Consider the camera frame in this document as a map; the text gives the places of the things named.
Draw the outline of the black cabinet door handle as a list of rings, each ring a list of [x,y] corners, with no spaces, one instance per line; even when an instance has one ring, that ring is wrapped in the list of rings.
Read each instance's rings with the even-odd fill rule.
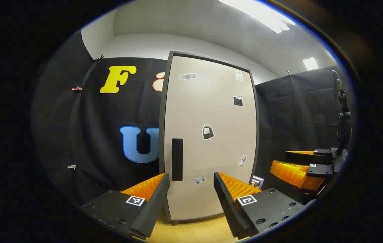
[[[172,139],[172,181],[183,180],[183,139]]]

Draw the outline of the dark blue book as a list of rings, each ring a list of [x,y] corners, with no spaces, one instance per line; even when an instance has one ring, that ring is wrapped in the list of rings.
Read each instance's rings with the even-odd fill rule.
[[[258,176],[253,176],[250,185],[256,189],[261,190],[264,183],[264,179]]]

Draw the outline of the small ceiling light panel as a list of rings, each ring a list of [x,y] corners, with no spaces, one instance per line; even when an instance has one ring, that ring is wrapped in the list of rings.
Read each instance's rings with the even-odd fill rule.
[[[302,63],[304,64],[307,71],[315,70],[319,68],[319,65],[315,59],[315,57],[309,57],[304,60],[302,60]]]

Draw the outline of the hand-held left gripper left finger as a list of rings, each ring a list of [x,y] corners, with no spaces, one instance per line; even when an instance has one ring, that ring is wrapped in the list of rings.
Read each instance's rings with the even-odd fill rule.
[[[153,232],[169,188],[169,174],[162,173],[124,191],[109,190],[80,210],[119,236],[145,240]]]

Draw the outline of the long ceiling light panel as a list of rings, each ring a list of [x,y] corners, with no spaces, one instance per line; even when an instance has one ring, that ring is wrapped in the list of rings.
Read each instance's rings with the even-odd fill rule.
[[[257,20],[275,34],[290,30],[296,23],[259,0],[217,0]]]

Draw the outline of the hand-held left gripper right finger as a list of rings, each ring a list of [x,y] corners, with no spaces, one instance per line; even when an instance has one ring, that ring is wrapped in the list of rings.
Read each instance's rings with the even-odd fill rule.
[[[259,191],[220,172],[214,173],[214,189],[234,238],[272,238],[289,229],[308,210],[308,204],[281,191]]]

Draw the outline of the black backdrop cloth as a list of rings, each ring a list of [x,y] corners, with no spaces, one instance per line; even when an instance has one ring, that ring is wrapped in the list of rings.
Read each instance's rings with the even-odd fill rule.
[[[73,34],[52,56],[34,92],[31,126],[40,163],[53,185],[82,206],[109,189],[122,190],[159,173],[158,135],[162,94],[152,83],[179,47],[219,48],[165,34],[127,35],[93,62]],[[255,174],[266,177],[286,150],[336,147],[333,67],[258,84],[260,141]],[[82,87],[82,91],[72,91]],[[68,169],[68,165],[77,165]]]

